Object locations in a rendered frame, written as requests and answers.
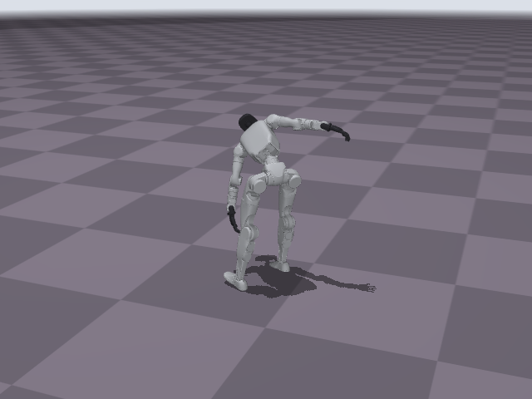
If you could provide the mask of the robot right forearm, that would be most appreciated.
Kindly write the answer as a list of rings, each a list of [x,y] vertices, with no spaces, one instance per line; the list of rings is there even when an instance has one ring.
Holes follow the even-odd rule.
[[[324,129],[322,129],[320,127],[320,125],[322,123],[328,124],[326,121],[321,121],[320,122],[320,121],[309,120],[309,119],[304,119],[304,118],[295,118],[295,119],[301,120],[301,127],[304,130],[309,129],[309,130],[315,130],[315,131],[317,131],[317,130],[325,131]]]

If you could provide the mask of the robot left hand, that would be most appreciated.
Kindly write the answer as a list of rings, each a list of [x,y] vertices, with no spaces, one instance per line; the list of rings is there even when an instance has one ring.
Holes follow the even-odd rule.
[[[234,227],[235,232],[240,233],[240,230],[237,229],[238,225],[235,223],[234,214],[235,214],[234,207],[233,205],[230,205],[229,212],[227,213],[227,215],[229,215],[230,223]]]

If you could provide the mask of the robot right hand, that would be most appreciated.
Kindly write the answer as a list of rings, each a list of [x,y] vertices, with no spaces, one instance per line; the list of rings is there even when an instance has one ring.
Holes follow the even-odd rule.
[[[350,141],[349,134],[345,132],[343,129],[341,129],[340,127],[333,126],[332,123],[329,123],[329,124],[322,123],[320,127],[326,131],[336,131],[338,133],[341,133],[343,136],[345,136],[346,141],[348,142]]]

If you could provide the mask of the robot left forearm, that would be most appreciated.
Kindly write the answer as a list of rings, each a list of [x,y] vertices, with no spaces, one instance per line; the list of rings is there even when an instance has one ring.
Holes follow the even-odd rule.
[[[232,177],[232,175],[231,175]],[[227,211],[229,212],[229,207],[230,205],[233,205],[234,207],[234,211],[235,211],[235,204],[236,204],[236,201],[237,201],[237,194],[239,192],[239,188],[235,185],[231,185],[230,184],[230,181],[231,181],[231,177],[230,177],[230,180],[229,180],[229,188],[228,188],[228,199],[227,199],[227,206],[226,206],[226,209]]]

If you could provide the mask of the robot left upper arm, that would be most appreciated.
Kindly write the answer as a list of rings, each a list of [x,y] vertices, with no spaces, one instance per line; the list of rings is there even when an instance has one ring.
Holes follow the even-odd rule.
[[[234,148],[234,160],[230,184],[237,186],[241,185],[243,177],[240,176],[240,173],[243,168],[244,158],[247,155],[248,153],[239,142],[239,144]]]

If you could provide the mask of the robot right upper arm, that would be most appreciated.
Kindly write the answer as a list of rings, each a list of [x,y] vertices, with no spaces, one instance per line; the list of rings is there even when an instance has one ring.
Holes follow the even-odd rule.
[[[269,115],[265,120],[271,129],[277,129],[279,127],[292,127],[294,131],[301,131],[301,120],[291,119],[285,116],[277,116],[275,114]]]

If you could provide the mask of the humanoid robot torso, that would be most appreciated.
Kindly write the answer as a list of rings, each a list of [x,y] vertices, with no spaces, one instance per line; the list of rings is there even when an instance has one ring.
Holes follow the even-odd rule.
[[[254,122],[240,137],[240,144],[256,162],[264,165],[268,177],[267,186],[288,183],[288,172],[283,162],[279,162],[280,145],[273,129],[265,121]]]

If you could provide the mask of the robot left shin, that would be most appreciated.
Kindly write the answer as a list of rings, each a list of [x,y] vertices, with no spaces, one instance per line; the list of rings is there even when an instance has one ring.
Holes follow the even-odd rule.
[[[240,280],[241,276],[244,279],[245,270],[249,260],[251,259],[251,254],[254,251],[255,242],[250,241],[252,236],[252,231],[249,227],[244,227],[242,231],[240,230],[238,245],[237,245],[237,265],[236,265],[236,275],[235,279]],[[237,277],[238,272],[238,277]]]

